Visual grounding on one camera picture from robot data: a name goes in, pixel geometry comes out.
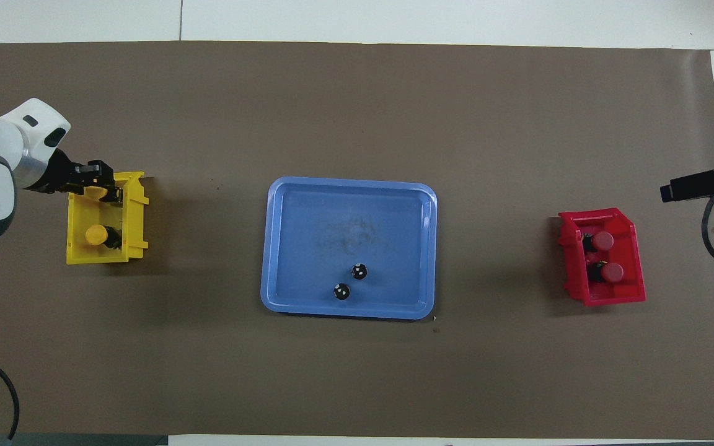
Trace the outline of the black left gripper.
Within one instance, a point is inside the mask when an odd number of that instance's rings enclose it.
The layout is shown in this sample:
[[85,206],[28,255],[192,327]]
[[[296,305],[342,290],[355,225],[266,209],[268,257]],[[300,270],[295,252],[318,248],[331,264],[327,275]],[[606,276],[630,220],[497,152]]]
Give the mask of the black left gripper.
[[40,194],[79,194],[79,186],[115,186],[114,171],[102,160],[74,163],[61,149],[54,150],[43,174],[26,190]]

